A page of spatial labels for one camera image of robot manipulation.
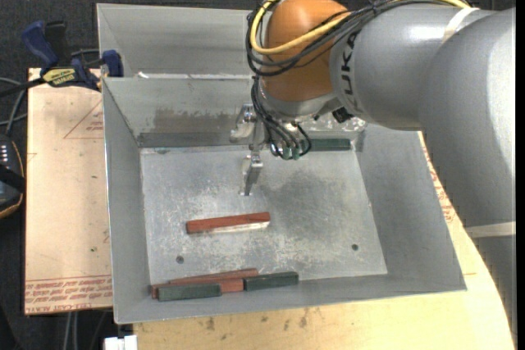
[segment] metal bracket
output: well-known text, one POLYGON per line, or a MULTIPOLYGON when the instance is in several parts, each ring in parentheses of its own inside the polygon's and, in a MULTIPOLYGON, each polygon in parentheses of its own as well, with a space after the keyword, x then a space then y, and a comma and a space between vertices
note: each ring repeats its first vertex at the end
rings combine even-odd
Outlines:
POLYGON ((263 161, 258 153, 253 153, 248 155, 243 160, 243 177, 244 177, 244 186, 241 189, 240 193, 244 196, 249 196, 249 192, 252 189, 253 185, 257 183, 259 174, 263 169, 263 161))

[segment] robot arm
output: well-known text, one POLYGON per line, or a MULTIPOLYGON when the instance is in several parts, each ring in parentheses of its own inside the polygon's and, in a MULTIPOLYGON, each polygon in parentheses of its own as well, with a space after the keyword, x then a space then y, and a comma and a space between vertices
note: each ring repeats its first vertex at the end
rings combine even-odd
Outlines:
POLYGON ((285 157, 306 153, 301 124, 328 112, 339 122, 357 116, 423 131, 514 333, 515 15, 465 0, 379 0, 360 11, 332 0, 266 0, 246 42, 255 111, 281 157, 287 148, 295 154, 285 157))

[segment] wooden block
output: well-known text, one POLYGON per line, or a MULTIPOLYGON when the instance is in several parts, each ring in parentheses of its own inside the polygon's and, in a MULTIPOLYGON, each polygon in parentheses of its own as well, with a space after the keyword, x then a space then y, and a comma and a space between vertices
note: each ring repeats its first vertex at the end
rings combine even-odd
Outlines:
POLYGON ((223 271, 221 273, 211 273, 209 275, 194 275, 191 277, 183 277, 181 279, 170 280, 171 284, 192 284, 195 280, 225 280, 225 279, 244 279, 245 277, 254 277, 259 275, 259 270, 256 268, 243 268, 241 270, 223 271))
POLYGON ((157 297, 160 302, 180 301, 183 299, 214 298, 221 296, 221 286, 212 284, 168 284, 158 287, 157 297))
POLYGON ((151 287, 151 297, 153 299, 158 299, 159 290, 167 288, 177 288, 180 286, 191 286, 199 284, 218 284, 221 288, 221 293, 234 293, 242 292, 244 290, 244 281, 242 279, 223 279, 223 280, 212 280, 212 279, 197 279, 192 283, 183 283, 183 284, 153 284, 151 287))
POLYGON ((209 275, 195 275, 183 277, 181 279, 170 280, 168 283, 152 284, 151 297, 158 298, 158 289, 169 286, 181 286, 184 284, 211 284, 216 283, 221 286, 222 293, 242 292, 244 290, 244 278, 254 277, 259 274, 256 268, 244 268, 241 270, 223 271, 222 273, 212 273, 209 275))
POLYGON ((270 224, 270 213, 250 213, 246 215, 214 217, 212 219, 190 220, 186 222, 188 234, 205 232, 233 232, 236 230, 252 230, 266 228, 270 224))
POLYGON ((299 282, 299 274, 295 271, 286 271, 270 275, 257 275, 243 279, 243 281, 244 290, 252 292, 254 290, 280 288, 297 284, 299 282))

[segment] red wooden block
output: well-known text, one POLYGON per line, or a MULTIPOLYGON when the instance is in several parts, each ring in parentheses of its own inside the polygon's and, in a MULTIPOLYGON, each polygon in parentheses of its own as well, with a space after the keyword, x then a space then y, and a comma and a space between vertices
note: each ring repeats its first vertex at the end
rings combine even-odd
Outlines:
POLYGON ((182 277, 180 279, 170 280, 170 284, 192 284, 195 280, 209 280, 215 283, 217 280, 244 279, 246 277, 255 277, 259 274, 256 268, 244 268, 241 270, 223 271, 221 273, 211 273, 209 275, 193 275, 191 277, 182 277))
POLYGON ((246 215, 213 217, 212 219, 190 220, 186 222, 188 234, 205 232, 232 232, 265 228, 270 224, 270 213, 250 213, 246 215))

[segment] gray cylinder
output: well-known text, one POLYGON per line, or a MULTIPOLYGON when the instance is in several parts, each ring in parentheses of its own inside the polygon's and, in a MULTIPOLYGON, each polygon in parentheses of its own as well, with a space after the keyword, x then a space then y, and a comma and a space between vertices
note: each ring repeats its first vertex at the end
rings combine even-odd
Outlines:
POLYGON ((349 113, 423 130, 517 342, 515 51, 515 9, 397 7, 336 45, 331 80, 349 113))
POLYGON ((428 151, 517 333, 516 10, 474 22, 434 56, 419 100, 428 151))
POLYGON ((331 53, 331 82, 343 106, 385 127, 419 130, 422 82, 447 29, 492 13, 471 10, 455 24, 459 12, 437 5, 397 7, 339 41, 331 53))

